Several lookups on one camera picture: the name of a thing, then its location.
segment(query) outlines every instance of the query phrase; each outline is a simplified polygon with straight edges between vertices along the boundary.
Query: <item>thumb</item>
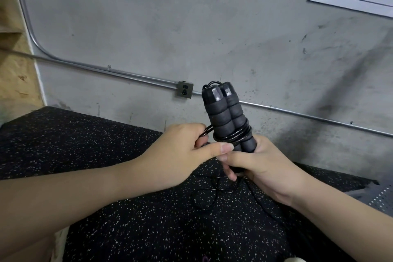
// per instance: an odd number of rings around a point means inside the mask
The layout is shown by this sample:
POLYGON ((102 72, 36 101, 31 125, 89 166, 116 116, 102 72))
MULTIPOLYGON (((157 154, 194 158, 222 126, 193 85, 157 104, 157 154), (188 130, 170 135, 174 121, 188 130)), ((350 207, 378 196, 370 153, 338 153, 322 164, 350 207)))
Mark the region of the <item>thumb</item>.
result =
POLYGON ((197 154, 199 161, 204 162, 213 157, 231 152, 232 150, 233 144, 231 143, 215 142, 209 143, 208 145, 193 151, 197 154))
POLYGON ((217 159, 230 166, 241 167, 248 170, 253 170, 255 165, 254 154, 241 151, 233 151, 228 154, 220 155, 217 159))

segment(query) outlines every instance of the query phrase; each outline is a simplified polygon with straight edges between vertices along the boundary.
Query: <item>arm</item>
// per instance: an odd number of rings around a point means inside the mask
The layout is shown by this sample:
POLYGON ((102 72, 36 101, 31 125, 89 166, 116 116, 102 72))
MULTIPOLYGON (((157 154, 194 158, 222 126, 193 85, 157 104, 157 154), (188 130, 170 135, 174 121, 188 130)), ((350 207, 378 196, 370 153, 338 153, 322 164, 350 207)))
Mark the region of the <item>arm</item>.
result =
POLYGON ((219 157, 231 180, 236 175, 229 165, 246 168, 266 194, 306 216, 356 261, 393 261, 393 218, 308 175, 266 137, 254 137, 253 154, 219 157))
POLYGON ((170 126, 143 155, 118 165, 0 181, 0 259, 114 201, 178 185, 204 161, 233 149, 201 147, 204 129, 170 126))

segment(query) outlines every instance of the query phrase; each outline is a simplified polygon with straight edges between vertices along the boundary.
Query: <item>fingernail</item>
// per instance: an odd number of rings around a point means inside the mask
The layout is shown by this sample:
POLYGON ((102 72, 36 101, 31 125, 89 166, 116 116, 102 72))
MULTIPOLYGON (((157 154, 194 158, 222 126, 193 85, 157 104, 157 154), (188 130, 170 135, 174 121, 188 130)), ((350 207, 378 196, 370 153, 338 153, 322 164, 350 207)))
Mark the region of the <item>fingernail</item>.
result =
POLYGON ((221 144, 221 153, 226 154, 227 152, 230 152, 233 150, 233 144, 231 143, 222 143, 221 144))
POLYGON ((226 162, 227 158, 228 158, 228 156, 226 154, 222 154, 222 155, 217 156, 217 160, 220 160, 222 162, 226 162))

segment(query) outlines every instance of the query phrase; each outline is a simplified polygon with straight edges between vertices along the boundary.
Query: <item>metal conduit pipe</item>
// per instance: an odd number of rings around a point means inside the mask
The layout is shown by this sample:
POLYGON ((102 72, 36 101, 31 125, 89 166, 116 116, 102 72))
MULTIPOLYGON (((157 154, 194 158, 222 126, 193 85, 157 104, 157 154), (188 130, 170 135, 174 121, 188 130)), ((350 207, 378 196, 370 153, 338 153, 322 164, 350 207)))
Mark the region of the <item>metal conduit pipe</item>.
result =
MULTIPOLYGON (((19 0, 19 1, 20 1, 20 6, 22 9, 23 16, 25 18, 27 32, 28 32, 33 44, 43 54, 45 54, 49 58, 45 58, 45 57, 41 57, 41 56, 37 56, 37 55, 32 55, 32 54, 27 54, 27 53, 22 53, 22 52, 17 52, 17 51, 12 51, 12 50, 7 50, 7 49, 3 49, 3 48, 0 48, 0 51, 11 53, 11 54, 22 56, 22 57, 29 57, 29 58, 36 59, 36 60, 57 63, 57 64, 61 64, 64 66, 75 67, 75 68, 79 68, 79 69, 83 69, 83 70, 87 70, 87 71, 98 72, 101 74, 115 76, 118 78, 123 78, 123 79, 136 81, 136 82, 140 82, 140 83, 145 83, 145 84, 149 84, 149 85, 153 85, 153 86, 157 86, 157 87, 161 87, 161 88, 177 90, 177 87, 176 87, 176 85, 178 83, 177 81, 166 80, 166 79, 161 79, 161 78, 157 78, 157 77, 153 77, 153 76, 146 76, 146 75, 141 75, 141 74, 136 74, 136 73, 131 73, 131 72, 125 72, 125 71, 121 71, 121 70, 116 70, 116 69, 112 69, 112 67, 110 65, 108 65, 107 67, 100 67, 97 65, 91 65, 91 64, 87 64, 87 63, 78 62, 78 61, 64 60, 61 57, 53 55, 52 53, 47 51, 38 42, 38 40, 34 34, 32 23, 30 21, 30 16, 27 11, 26 0, 19 0)), ((199 91, 193 91, 193 95, 201 96, 202 93, 199 91)), ((315 120, 315 121, 321 121, 321 122, 324 122, 327 124, 343 126, 343 127, 351 128, 354 130, 364 131, 367 133, 372 133, 372 134, 376 134, 376 135, 382 135, 385 137, 393 138, 393 133, 386 133, 383 131, 373 130, 370 128, 357 126, 357 125, 354 125, 351 123, 334 121, 334 120, 330 120, 330 119, 326 119, 326 118, 321 118, 321 117, 302 114, 302 113, 298 113, 298 112, 294 112, 294 111, 290 111, 290 110, 280 109, 280 108, 273 107, 273 106, 260 105, 260 104, 244 102, 244 101, 240 101, 240 103, 243 105, 256 107, 259 109, 267 109, 267 110, 271 110, 271 111, 281 112, 284 114, 289 114, 289 115, 293 115, 293 116, 297 116, 297 117, 302 117, 302 118, 311 119, 311 120, 315 120)))

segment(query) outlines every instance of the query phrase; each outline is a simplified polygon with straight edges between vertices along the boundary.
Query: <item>person's left hand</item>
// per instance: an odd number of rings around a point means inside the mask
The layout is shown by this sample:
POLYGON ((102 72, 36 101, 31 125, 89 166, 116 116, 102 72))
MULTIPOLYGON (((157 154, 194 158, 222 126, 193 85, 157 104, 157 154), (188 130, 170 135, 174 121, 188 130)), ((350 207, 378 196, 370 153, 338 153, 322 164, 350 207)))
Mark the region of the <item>person's left hand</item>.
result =
POLYGON ((199 138, 205 128, 202 123, 171 125, 144 154, 117 165, 121 168, 121 181, 124 181, 121 183, 125 190, 122 198, 178 185, 204 161, 233 150, 230 143, 202 146, 208 141, 207 135, 199 138))

